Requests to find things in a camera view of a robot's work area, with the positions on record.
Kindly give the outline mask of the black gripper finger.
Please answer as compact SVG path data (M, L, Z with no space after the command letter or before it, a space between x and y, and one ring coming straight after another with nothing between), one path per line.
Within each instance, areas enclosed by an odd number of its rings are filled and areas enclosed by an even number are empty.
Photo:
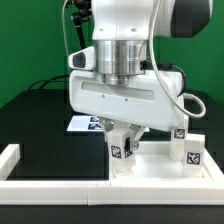
M132 124L130 126L130 131L130 149L137 150L139 148L139 141L145 132L145 128L143 126Z
M111 119L100 117L99 125L104 133L108 133L109 131L114 129L114 121Z

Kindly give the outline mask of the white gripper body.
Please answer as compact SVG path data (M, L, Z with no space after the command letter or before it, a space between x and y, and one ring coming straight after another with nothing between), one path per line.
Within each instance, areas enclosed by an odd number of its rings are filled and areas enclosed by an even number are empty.
M184 114L162 90L153 70L132 76L128 86L107 85L94 68L93 46L71 54L69 98L74 111L161 131L183 123Z

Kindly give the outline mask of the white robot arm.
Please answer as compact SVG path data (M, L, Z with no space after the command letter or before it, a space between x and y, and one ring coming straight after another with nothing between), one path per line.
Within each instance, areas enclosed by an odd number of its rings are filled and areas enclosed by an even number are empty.
M145 128L171 131L193 114L184 73L161 66L154 38L192 38L212 16L213 0L91 0L94 45L69 56L69 97L97 115L111 148L139 147Z

